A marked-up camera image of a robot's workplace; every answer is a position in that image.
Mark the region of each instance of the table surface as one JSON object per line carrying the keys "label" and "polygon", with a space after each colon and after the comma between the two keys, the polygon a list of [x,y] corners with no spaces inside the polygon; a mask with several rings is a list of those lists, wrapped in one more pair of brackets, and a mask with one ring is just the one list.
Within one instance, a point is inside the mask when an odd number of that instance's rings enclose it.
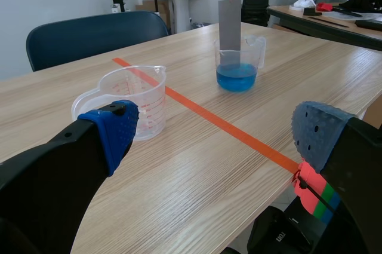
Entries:
{"label": "table surface", "polygon": [[[255,88],[230,93],[216,83],[218,26],[90,57],[0,82],[0,158],[51,139],[71,122],[77,96],[119,66],[164,65],[167,86],[300,162],[291,136],[306,100],[361,114],[382,91],[382,53],[269,28]],[[72,253],[220,253],[291,182],[292,174],[167,97],[167,126],[133,144],[105,181]]]}
{"label": "table surface", "polygon": [[[336,26],[336,25],[332,25],[332,24],[329,24],[329,23],[325,23],[325,22],[321,22],[321,21],[318,21],[318,20],[311,19],[311,18],[309,18],[311,16],[304,16],[303,11],[289,10],[289,6],[273,6],[273,7],[268,7],[268,8],[271,9],[271,10],[277,11],[277,12],[282,12],[284,14],[288,14],[288,15],[291,15],[291,16],[294,16],[294,17],[298,17],[298,18],[301,18],[301,19],[312,21],[312,22],[315,22],[315,23],[318,23],[318,24],[326,25],[326,26],[329,26],[329,27],[332,27],[332,28],[335,28],[335,29],[344,30],[344,31],[348,31],[348,32],[353,32],[353,33],[356,33],[356,34],[360,34],[360,35],[364,35],[364,36],[368,36],[368,37],[372,37],[372,38],[375,38],[375,39],[382,40],[382,32],[376,31],[376,30],[370,30],[370,29],[365,29],[365,28],[357,27],[357,25],[355,25],[355,20],[357,20],[356,18],[354,20],[339,20],[339,19],[334,19],[334,18],[325,17],[325,16],[319,16],[318,17],[319,19],[323,19],[323,20],[330,21],[330,22],[333,22],[333,23],[337,23],[337,24],[348,26],[348,28],[346,28],[346,27]],[[382,14],[380,14],[380,16],[378,17],[377,20],[382,21]]]}

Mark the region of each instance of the plastic measuring jug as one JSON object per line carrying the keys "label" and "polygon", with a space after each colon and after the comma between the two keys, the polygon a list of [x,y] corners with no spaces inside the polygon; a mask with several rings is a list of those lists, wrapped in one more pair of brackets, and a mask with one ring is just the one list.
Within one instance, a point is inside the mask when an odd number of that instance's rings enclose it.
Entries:
{"label": "plastic measuring jug", "polygon": [[215,43],[216,78],[229,91],[246,91],[254,86],[258,69],[264,67],[267,40],[264,37],[241,38],[241,51],[221,50]]}
{"label": "plastic measuring jug", "polygon": [[165,127],[165,81],[163,66],[132,66],[105,75],[98,87],[80,95],[73,103],[72,118],[116,100],[138,105],[139,120],[134,140],[148,140]]}

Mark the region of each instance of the tiled floor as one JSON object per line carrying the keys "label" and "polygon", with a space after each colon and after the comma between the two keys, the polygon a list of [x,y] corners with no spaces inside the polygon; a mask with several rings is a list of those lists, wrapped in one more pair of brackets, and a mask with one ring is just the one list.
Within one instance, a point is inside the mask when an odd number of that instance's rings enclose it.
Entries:
{"label": "tiled floor", "polygon": [[[296,197],[296,195],[294,194],[294,189],[292,186],[290,186],[271,205],[284,211],[285,209],[287,209],[289,204],[295,199],[295,197]],[[247,254],[247,242],[248,242],[249,236],[251,235],[252,226],[253,226],[253,224],[251,224],[247,229],[245,229],[242,232],[242,234],[240,234],[231,243],[231,245],[229,247],[235,249],[236,251],[240,252],[241,254]]]}

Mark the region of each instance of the colored marker tape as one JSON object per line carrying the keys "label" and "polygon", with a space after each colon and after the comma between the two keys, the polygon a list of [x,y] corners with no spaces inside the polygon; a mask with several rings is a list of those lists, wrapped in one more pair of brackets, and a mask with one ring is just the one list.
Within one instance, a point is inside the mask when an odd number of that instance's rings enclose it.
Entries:
{"label": "colored marker tape", "polygon": [[[120,58],[115,58],[113,59],[113,61],[122,67],[131,66],[128,62]],[[141,79],[145,80],[152,86],[158,85],[158,82],[154,78],[152,78],[151,76],[148,76],[148,74],[140,70],[135,69],[134,74],[139,76]],[[274,150],[270,146],[259,141],[258,139],[242,131],[241,129],[235,127],[233,124],[228,123],[226,120],[218,117],[217,115],[213,114],[212,112],[208,111],[202,106],[199,106],[197,103],[189,100],[188,98],[184,97],[183,95],[181,95],[180,93],[174,91],[173,89],[169,87],[166,87],[166,95],[176,100],[178,103],[181,103],[183,106],[187,107],[188,109],[195,112],[196,114],[200,115],[202,118],[206,119],[207,121],[214,124],[218,128],[224,130],[226,133],[237,138],[242,143],[248,145],[250,148],[261,153],[266,158],[272,160],[274,163],[278,164],[279,166],[291,172],[292,174],[297,173],[298,163],[286,157],[284,154],[281,154],[280,152]]]}

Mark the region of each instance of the gray cardboard strip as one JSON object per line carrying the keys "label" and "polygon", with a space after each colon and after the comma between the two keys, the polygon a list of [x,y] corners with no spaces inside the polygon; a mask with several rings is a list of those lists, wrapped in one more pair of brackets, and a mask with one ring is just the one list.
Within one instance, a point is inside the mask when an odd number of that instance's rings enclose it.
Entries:
{"label": "gray cardboard strip", "polygon": [[[241,50],[241,0],[219,1],[220,50]],[[240,63],[240,54],[235,58],[220,57],[222,65]]]}

